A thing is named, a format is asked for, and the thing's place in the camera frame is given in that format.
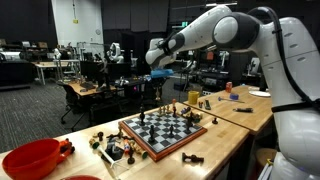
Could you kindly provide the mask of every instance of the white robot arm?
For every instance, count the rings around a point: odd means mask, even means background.
[[[272,23],[250,15],[267,13]],[[150,43],[146,60],[152,68],[170,63],[166,56],[213,43],[233,52],[253,51],[260,59],[278,132],[273,180],[320,179],[320,56],[305,26],[296,18],[278,19],[267,7],[249,14],[218,6],[178,34]]]
[[[117,63],[123,63],[123,56],[120,49],[119,43],[112,43],[110,46],[110,50],[107,52],[109,59],[111,61],[115,61]]]

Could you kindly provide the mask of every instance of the chessboard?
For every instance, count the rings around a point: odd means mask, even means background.
[[[145,125],[140,126],[140,118],[136,117],[120,121],[119,125],[133,137],[135,141],[149,153],[153,161],[157,162],[183,145],[189,143],[195,138],[207,132],[206,128],[193,124],[189,128],[190,133],[185,133],[186,119],[181,116],[173,117],[172,113],[159,116],[158,112],[145,114]],[[150,143],[149,130],[150,126],[154,126],[154,139]],[[170,133],[170,126],[173,125],[173,138],[168,137]]]

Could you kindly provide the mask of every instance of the red bowl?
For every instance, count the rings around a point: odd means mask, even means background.
[[[78,175],[78,176],[63,178],[62,180],[101,180],[101,179],[96,178],[94,176]]]
[[[2,161],[4,171],[12,179],[42,179],[57,166],[59,141],[42,139],[11,151]]]

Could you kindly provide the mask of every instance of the wooden table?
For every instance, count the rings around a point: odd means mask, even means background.
[[[249,94],[248,87],[249,86],[238,86],[232,89],[232,93],[238,94],[239,100],[244,101],[245,103],[226,100],[219,101],[219,97],[229,99],[230,93],[227,93],[226,91],[220,91],[198,99],[198,102],[201,101],[204,104],[205,100],[209,100],[211,110],[206,110],[204,105],[202,108],[199,108],[198,104],[192,105],[189,104],[188,101],[183,103],[207,112],[213,116],[245,127],[250,130],[250,134],[256,135],[265,127],[272,117],[271,98],[251,95]],[[253,108],[253,113],[233,111],[233,109],[236,108]]]
[[[79,95],[79,96],[88,96],[88,95],[93,95],[93,94],[97,94],[97,93],[101,93],[101,92],[97,92],[96,88],[95,89],[90,89],[86,92],[81,92],[81,89],[84,89],[83,87],[80,86],[80,83],[76,83],[76,82],[70,82],[68,83],[69,86],[71,86],[73,88],[73,90]],[[114,86],[110,86],[110,90],[111,91],[116,91],[117,89]]]
[[[32,62],[37,68],[38,78],[40,82],[45,85],[46,82],[44,80],[44,73],[43,70],[46,68],[57,68],[57,65],[55,62]],[[68,62],[61,62],[62,67],[67,67]]]
[[[185,105],[176,103],[177,110],[180,111]],[[114,174],[109,164],[103,162],[95,150],[89,146],[89,140],[94,133],[104,132],[105,136],[118,133],[118,122],[137,117],[139,114],[129,116],[123,119],[112,121],[99,126],[91,127],[64,136],[57,137],[57,140],[69,138],[76,148],[73,155],[69,156],[66,161],[59,164],[56,169],[45,179],[61,179],[74,175],[92,175],[100,179],[112,179]],[[218,124],[211,123],[213,116],[204,113],[200,125],[208,129],[208,132],[184,145],[180,149],[166,156],[159,162],[155,163],[151,158],[142,160],[134,154],[135,163],[127,164],[128,156],[121,161],[122,165],[129,167],[129,170],[119,169],[120,179],[206,179],[215,176],[220,169],[229,161],[230,157],[242,145],[249,131],[233,123],[218,119]],[[203,164],[183,163],[181,154],[195,154],[204,157]],[[8,154],[0,154],[0,160]],[[3,169],[0,169],[2,180],[9,179]]]

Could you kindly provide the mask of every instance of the cup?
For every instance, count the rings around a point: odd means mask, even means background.
[[[188,92],[188,102],[189,104],[197,104],[199,98],[199,92],[198,91],[189,91]]]

